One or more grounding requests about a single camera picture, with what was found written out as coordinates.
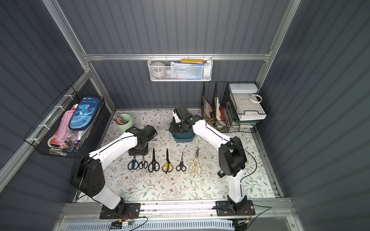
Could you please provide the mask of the teal plastic storage box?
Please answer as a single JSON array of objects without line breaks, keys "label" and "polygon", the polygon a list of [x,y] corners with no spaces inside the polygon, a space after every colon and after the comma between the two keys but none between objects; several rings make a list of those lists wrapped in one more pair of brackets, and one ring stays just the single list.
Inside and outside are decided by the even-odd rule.
[{"label": "teal plastic storage box", "polygon": [[174,140],[178,143],[192,142],[195,138],[193,130],[185,130],[180,124],[176,124],[175,118],[172,118],[169,131]]}]

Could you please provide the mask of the small grey scissors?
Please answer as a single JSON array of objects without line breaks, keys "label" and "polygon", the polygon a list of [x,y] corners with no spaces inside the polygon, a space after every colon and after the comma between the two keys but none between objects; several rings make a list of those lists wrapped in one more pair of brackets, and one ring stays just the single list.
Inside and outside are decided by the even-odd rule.
[{"label": "small grey scissors", "polygon": [[146,161],[145,156],[142,156],[142,161],[139,162],[138,168],[139,169],[148,168],[148,162]]}]

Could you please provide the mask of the large black scissors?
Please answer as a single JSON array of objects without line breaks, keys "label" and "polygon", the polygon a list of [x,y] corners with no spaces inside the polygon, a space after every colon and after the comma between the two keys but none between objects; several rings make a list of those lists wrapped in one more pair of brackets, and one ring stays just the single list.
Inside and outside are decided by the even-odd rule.
[{"label": "large black scissors", "polygon": [[155,155],[155,148],[153,148],[152,151],[152,161],[149,163],[147,167],[148,172],[152,173],[154,171],[159,171],[160,170],[160,165],[158,161],[156,160],[156,155]]}]

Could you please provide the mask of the silver blade scissors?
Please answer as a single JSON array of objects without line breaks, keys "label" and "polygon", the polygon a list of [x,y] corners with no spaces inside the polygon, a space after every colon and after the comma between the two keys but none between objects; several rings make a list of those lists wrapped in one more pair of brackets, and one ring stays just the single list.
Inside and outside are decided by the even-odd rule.
[{"label": "silver blade scissors", "polygon": [[133,159],[128,163],[127,168],[129,170],[136,170],[136,169],[139,168],[139,163],[138,163],[138,161],[136,159],[136,155],[133,155]]}]

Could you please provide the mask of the yellow handled scissors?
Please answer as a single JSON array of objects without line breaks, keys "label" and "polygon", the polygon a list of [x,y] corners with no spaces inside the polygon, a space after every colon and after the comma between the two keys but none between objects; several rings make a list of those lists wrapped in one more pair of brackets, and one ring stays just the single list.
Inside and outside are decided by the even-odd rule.
[{"label": "yellow handled scissors", "polygon": [[169,160],[169,150],[168,149],[166,150],[166,162],[162,166],[162,171],[165,172],[166,174],[173,171],[173,165],[171,164]]}]

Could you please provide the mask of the small black scissors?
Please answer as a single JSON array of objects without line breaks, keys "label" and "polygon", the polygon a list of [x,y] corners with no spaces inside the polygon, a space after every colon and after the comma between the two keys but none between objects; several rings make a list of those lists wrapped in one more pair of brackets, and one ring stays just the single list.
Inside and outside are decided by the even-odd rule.
[{"label": "small black scissors", "polygon": [[185,172],[187,170],[186,166],[184,165],[184,152],[182,152],[181,160],[179,165],[176,167],[176,171]]}]

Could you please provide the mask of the cream handled kitchen scissors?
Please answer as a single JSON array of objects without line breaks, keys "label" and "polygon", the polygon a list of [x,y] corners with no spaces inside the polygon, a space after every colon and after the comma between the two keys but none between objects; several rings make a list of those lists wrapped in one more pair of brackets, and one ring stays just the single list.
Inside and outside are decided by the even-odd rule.
[{"label": "cream handled kitchen scissors", "polygon": [[197,175],[197,176],[200,176],[202,174],[202,167],[200,166],[200,163],[199,163],[199,148],[197,148],[196,150],[193,163],[190,165],[188,169],[188,173],[190,175]]}]

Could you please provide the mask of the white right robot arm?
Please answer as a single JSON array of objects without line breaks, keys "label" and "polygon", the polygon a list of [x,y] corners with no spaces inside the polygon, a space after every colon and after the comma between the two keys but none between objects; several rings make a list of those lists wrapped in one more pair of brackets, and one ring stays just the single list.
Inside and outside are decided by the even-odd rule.
[{"label": "white right robot arm", "polygon": [[218,152],[219,167],[228,181],[228,200],[235,205],[245,201],[242,178],[247,158],[240,138],[222,134],[184,106],[174,109],[170,133],[188,131],[205,139]]}]

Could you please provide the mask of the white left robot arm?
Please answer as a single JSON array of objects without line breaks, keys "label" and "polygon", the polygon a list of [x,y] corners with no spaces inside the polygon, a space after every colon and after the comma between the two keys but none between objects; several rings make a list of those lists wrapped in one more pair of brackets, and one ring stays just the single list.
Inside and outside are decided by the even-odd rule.
[{"label": "white left robot arm", "polygon": [[121,211],[125,200],[108,186],[104,170],[125,152],[130,155],[146,155],[147,144],[157,135],[154,127],[146,125],[142,130],[132,127],[120,137],[89,154],[77,154],[70,176],[70,184],[109,210]]}]

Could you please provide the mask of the mint green pen cup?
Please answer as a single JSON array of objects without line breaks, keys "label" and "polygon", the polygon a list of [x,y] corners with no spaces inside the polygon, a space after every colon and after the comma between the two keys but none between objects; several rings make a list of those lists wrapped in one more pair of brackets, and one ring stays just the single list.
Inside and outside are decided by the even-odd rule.
[{"label": "mint green pen cup", "polygon": [[126,130],[134,126],[134,121],[129,114],[115,115],[113,120],[121,133],[125,133]]}]

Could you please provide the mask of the tape roll in basket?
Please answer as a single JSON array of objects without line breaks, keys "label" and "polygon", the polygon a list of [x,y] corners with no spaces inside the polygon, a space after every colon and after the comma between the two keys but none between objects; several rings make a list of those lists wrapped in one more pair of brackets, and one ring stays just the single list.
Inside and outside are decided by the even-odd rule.
[{"label": "tape roll in basket", "polygon": [[152,62],[148,69],[152,79],[160,79],[166,76],[166,65],[162,62]]}]

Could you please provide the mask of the checkered white notebook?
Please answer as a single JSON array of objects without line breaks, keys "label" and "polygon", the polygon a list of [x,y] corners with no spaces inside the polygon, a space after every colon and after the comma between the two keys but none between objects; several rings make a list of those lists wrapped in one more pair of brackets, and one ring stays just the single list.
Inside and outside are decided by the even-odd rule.
[{"label": "checkered white notebook", "polygon": [[260,104],[250,101],[250,95],[254,93],[231,93],[230,99],[239,121],[264,120],[267,116]]}]

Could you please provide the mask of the yellow case in basket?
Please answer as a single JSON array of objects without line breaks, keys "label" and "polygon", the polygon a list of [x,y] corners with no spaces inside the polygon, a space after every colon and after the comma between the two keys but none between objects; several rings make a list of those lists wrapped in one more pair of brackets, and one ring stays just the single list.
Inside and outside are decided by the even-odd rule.
[{"label": "yellow case in basket", "polygon": [[202,59],[181,59],[180,62],[186,64],[204,64]]}]

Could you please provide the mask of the blue shark pencil case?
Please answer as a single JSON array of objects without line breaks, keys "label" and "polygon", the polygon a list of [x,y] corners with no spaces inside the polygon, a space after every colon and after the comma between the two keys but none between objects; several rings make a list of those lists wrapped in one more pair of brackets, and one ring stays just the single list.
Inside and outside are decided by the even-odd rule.
[{"label": "blue shark pencil case", "polygon": [[87,96],[82,98],[70,119],[69,129],[72,131],[86,130],[95,121],[102,103],[103,100],[98,97]]}]

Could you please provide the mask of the white tape roll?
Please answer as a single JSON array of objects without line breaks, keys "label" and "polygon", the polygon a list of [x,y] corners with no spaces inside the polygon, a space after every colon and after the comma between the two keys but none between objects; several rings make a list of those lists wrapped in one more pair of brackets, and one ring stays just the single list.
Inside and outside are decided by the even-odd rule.
[{"label": "white tape roll", "polygon": [[263,97],[259,94],[251,94],[250,101],[255,104],[260,104],[263,101]]}]

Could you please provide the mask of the pink pencil case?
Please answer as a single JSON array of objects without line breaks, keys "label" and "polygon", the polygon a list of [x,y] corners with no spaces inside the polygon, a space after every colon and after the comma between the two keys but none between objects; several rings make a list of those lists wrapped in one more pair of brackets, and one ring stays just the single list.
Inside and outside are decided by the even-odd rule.
[{"label": "pink pencil case", "polygon": [[74,110],[68,110],[63,114],[59,128],[56,132],[56,137],[52,140],[52,144],[63,145],[70,135],[69,122],[74,114]]}]

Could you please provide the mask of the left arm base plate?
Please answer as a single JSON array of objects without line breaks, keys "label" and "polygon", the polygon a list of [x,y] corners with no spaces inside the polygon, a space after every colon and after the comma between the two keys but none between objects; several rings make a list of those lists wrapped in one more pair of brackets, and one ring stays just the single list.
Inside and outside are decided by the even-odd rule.
[{"label": "left arm base plate", "polygon": [[135,219],[139,217],[140,208],[140,203],[121,203],[115,209],[102,206],[99,219]]}]

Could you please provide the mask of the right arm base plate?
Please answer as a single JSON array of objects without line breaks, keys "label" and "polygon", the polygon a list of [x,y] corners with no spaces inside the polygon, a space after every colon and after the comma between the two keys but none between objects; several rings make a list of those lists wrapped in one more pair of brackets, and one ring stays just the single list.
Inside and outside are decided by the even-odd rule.
[{"label": "right arm base plate", "polygon": [[232,201],[216,201],[213,209],[216,210],[219,217],[252,216],[256,214],[252,200],[242,200],[236,204]]}]

